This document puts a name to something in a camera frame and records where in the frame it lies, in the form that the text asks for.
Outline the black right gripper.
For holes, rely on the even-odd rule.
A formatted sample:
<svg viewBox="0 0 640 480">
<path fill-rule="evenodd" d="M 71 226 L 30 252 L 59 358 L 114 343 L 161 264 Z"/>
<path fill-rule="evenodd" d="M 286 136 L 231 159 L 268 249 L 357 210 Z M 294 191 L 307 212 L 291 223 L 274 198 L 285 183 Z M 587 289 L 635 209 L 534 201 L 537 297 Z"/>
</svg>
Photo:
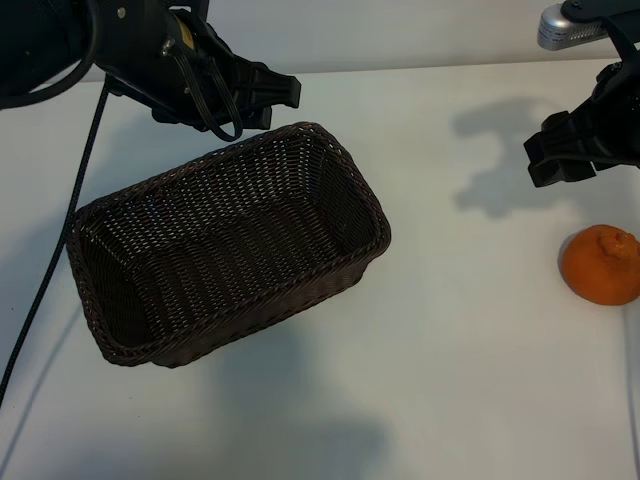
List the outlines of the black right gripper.
<svg viewBox="0 0 640 480">
<path fill-rule="evenodd" d="M 638 167 L 639 64 L 606 67 L 591 97 L 571 113 L 549 116 L 524 149 L 536 188 L 587 180 L 614 166 Z"/>
</svg>

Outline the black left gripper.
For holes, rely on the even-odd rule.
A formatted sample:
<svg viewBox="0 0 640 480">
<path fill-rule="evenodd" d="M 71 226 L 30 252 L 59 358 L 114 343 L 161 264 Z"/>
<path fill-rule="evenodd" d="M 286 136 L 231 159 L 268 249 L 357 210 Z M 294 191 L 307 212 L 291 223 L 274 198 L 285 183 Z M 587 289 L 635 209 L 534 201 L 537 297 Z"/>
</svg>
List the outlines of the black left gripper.
<svg viewBox="0 0 640 480">
<path fill-rule="evenodd" d="M 236 58 L 208 24 L 207 1 L 97 6 L 97 66 L 121 83 L 121 94 L 169 121 L 211 132 L 227 123 L 235 132 L 269 130 L 272 106 L 299 107 L 299 80 Z"/>
</svg>

